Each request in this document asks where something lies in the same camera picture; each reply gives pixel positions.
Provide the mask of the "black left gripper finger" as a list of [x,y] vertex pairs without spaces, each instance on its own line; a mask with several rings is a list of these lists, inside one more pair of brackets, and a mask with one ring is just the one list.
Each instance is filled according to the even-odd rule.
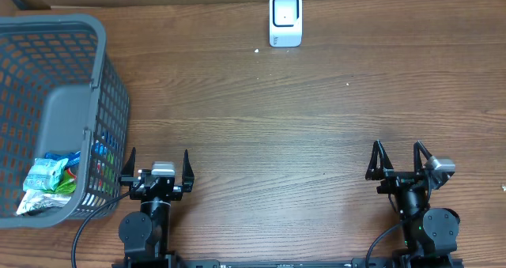
[[186,149],[183,156],[183,170],[182,170],[182,192],[192,192],[194,185],[194,173],[189,161],[189,152]]
[[121,186],[129,186],[131,187],[136,180],[134,177],[134,166],[135,166],[135,157],[136,157],[136,149],[133,148],[130,152],[130,156],[128,161],[123,166],[120,176],[119,176],[119,184]]

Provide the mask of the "teal white snack packet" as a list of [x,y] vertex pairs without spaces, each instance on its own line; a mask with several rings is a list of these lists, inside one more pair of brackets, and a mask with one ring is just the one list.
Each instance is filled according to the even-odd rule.
[[67,162],[67,158],[61,160],[36,158],[23,182],[23,191],[54,190],[59,185]]

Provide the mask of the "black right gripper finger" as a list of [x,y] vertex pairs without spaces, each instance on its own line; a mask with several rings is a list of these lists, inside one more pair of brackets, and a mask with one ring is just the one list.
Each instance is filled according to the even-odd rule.
[[393,165],[381,143],[376,140],[372,146],[372,155],[365,173],[366,180],[382,180],[394,172]]
[[413,166],[415,172],[423,172],[425,170],[425,167],[421,162],[421,157],[429,160],[432,157],[432,154],[421,141],[416,141],[413,144]]

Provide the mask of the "white conditioner tube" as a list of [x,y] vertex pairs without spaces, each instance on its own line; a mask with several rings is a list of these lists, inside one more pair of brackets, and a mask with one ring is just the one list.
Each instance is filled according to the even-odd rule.
[[64,207],[72,198],[72,194],[52,194],[43,191],[27,190],[17,207],[16,215],[34,213],[53,207]]

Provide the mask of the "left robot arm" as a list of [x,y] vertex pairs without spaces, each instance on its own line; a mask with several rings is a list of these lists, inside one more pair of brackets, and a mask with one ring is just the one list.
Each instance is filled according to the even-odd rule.
[[172,162],[155,161],[150,169],[141,169],[134,176],[136,150],[133,149],[124,165],[119,183],[129,187],[128,196],[140,202],[140,209],[127,214],[119,224],[119,238],[123,242],[124,257],[113,268],[166,267],[184,268],[183,258],[168,249],[170,209],[174,201],[190,193],[194,173],[188,152],[183,155],[182,181],[176,183],[176,169]]

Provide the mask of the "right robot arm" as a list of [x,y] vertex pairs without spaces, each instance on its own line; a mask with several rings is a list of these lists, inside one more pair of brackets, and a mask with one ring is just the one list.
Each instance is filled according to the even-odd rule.
[[[396,171],[377,140],[365,173],[366,180],[376,180],[378,194],[385,194],[399,223],[375,238],[361,267],[462,267],[454,260],[460,217],[448,208],[432,208],[432,192],[439,190],[455,174],[455,163],[446,157],[432,155],[422,142],[413,144],[413,171]],[[401,229],[405,247],[393,251],[391,257],[374,259],[374,248],[386,236]]]

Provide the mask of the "green clear snack bag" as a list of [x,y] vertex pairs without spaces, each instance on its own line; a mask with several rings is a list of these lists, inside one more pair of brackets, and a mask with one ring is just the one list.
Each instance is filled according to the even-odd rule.
[[72,173],[70,168],[63,171],[59,185],[54,190],[49,190],[49,194],[71,194],[76,190],[76,175]]

